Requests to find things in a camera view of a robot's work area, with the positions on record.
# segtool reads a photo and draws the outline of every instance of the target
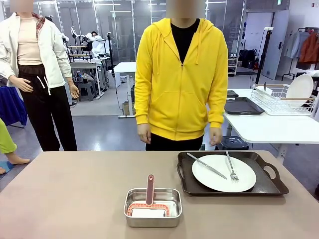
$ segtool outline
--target black pants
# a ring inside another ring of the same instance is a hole
[[[151,133],[151,144],[146,151],[196,151],[203,144],[203,136],[197,139],[174,141]]]
[[[50,89],[44,80],[43,65],[19,65],[19,77],[31,81],[32,93],[21,92],[26,111],[43,151],[59,151],[60,143],[54,131],[53,120],[65,151],[77,151],[73,121],[65,87]]]

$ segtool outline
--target green pants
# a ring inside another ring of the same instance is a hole
[[[0,119],[0,152],[1,153],[12,153],[15,152],[16,145],[12,141],[8,130],[4,122]]]

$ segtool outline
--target mannequin hand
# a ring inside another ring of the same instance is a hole
[[[79,98],[79,89],[76,87],[76,85],[72,82],[72,84],[69,84],[70,87],[70,93],[72,98],[77,99]]]
[[[223,136],[221,128],[210,128],[209,129],[210,136],[210,145],[215,146],[221,142],[221,138]]]
[[[31,83],[31,81],[26,80],[24,78],[18,78],[14,75],[10,76],[9,80],[12,82],[12,84],[17,86],[20,90],[24,92],[29,92],[29,93],[33,92],[33,87],[28,84],[28,83]]]
[[[138,124],[138,135],[144,143],[151,143],[151,130],[148,123]]]

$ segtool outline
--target round plate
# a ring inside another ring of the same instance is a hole
[[[206,187],[217,191],[234,193],[251,189],[256,183],[255,172],[246,163],[237,158],[230,157],[230,159],[239,181],[231,180],[231,168],[225,155],[207,155],[201,157],[200,160],[222,173],[227,180],[197,161],[192,166],[193,174]]]
[[[309,98],[313,92],[314,81],[311,76],[301,75],[293,80],[287,90],[286,98]],[[293,107],[300,107],[306,101],[289,101]]]

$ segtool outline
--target knife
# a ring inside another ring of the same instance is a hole
[[[194,155],[190,154],[190,153],[187,153],[187,155],[189,157],[191,157],[192,159],[195,159],[197,162],[201,163],[202,165],[206,166],[209,170],[213,171],[214,173],[216,173],[217,175],[221,176],[222,178],[226,179],[227,178],[221,174],[220,172],[218,172],[216,169],[214,169],[213,167],[209,166],[208,164],[204,163],[203,161],[201,161],[200,159],[196,158]]]

